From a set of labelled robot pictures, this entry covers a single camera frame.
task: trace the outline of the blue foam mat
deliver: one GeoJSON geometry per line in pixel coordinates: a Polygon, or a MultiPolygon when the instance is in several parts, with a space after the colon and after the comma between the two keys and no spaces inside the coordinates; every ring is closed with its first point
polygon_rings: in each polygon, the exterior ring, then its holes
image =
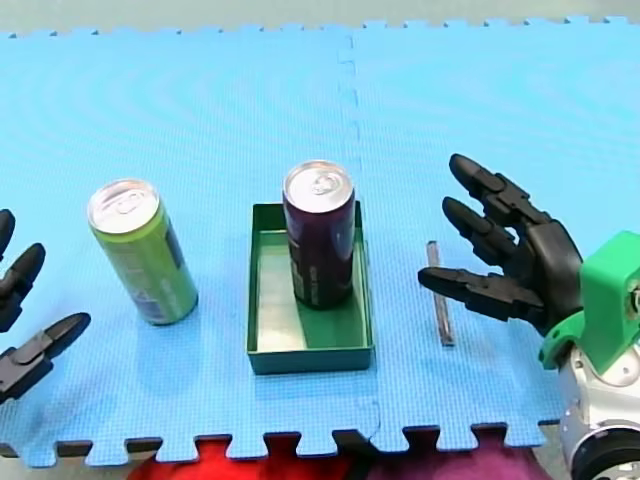
{"type": "Polygon", "coordinates": [[[506,443],[523,445],[558,414],[534,330],[450,302],[457,346],[444,351],[415,270],[429,239],[448,266],[488,270],[441,213],[447,195],[478,208],[448,171],[453,152],[527,189],[585,255],[637,230],[625,205],[640,180],[640,28],[581,20],[353,34],[381,450],[406,448],[408,425],[438,425],[438,446],[453,449],[476,444],[470,425],[505,423],[506,443]]]}
{"type": "Polygon", "coordinates": [[[442,449],[473,447],[471,426],[487,423],[506,424],[511,445],[542,441],[537,423],[561,404],[537,335],[450,303],[457,346],[444,350],[415,280],[429,239],[448,265],[483,270],[439,209],[462,195],[453,151],[522,183],[585,254],[633,228],[620,207],[640,171],[640,30],[531,23],[0,41],[0,206],[18,219],[7,257],[33,241],[49,252],[0,347],[73,311],[94,317],[41,384],[0,407],[0,443],[50,466],[66,441],[93,442],[91,465],[124,463],[125,441],[150,437],[163,439],[161,461],[194,459],[194,437],[215,435],[232,436],[231,456],[261,456],[272,432],[301,433],[308,455],[334,453],[336,430],[384,451],[406,448],[412,427],[439,427],[442,449]],[[250,205],[277,201],[288,168],[318,157],[346,165],[364,204],[376,362],[255,377],[250,205]],[[121,176],[158,187],[201,292],[171,328],[136,317],[86,225],[90,194],[121,176]]]}

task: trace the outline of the can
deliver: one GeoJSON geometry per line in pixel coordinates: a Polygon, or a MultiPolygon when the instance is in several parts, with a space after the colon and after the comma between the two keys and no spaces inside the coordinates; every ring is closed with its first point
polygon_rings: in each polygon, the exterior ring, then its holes
{"type": "Polygon", "coordinates": [[[283,206],[295,297],[324,310],[353,291],[355,188],[341,166],[312,160],[289,172],[283,206]]]}
{"type": "Polygon", "coordinates": [[[148,322],[169,325],[194,309],[198,292],[153,186],[117,180],[93,194],[87,214],[93,234],[148,322]]]}

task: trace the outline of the silver can top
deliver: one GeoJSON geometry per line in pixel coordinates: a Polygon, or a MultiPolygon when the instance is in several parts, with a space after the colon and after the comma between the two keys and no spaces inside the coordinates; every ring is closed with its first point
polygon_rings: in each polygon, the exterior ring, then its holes
{"type": "Polygon", "coordinates": [[[159,206],[160,197],[150,184],[125,178],[94,193],[89,200],[87,215],[96,230],[122,234],[145,226],[159,206]]]}
{"type": "Polygon", "coordinates": [[[309,213],[331,212],[353,194],[347,171],[326,160],[311,160],[295,167],[284,180],[284,196],[294,207],[309,213]]]}

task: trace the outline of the purple fabric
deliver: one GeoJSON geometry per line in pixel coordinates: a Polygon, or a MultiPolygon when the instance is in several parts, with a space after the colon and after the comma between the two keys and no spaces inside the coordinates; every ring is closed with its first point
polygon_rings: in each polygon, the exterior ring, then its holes
{"type": "Polygon", "coordinates": [[[530,449],[512,449],[496,434],[479,435],[470,452],[444,453],[433,446],[381,460],[367,480],[551,480],[530,449]]]}

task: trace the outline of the can label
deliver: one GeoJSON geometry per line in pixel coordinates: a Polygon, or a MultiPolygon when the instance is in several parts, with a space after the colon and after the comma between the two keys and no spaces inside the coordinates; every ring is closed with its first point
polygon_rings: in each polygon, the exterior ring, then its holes
{"type": "Polygon", "coordinates": [[[352,289],[355,200],[322,215],[285,204],[285,217],[295,296],[310,307],[331,308],[352,289]]]}
{"type": "Polygon", "coordinates": [[[151,323],[175,323],[195,307],[198,294],[164,208],[130,235],[94,233],[139,312],[151,323]]]}

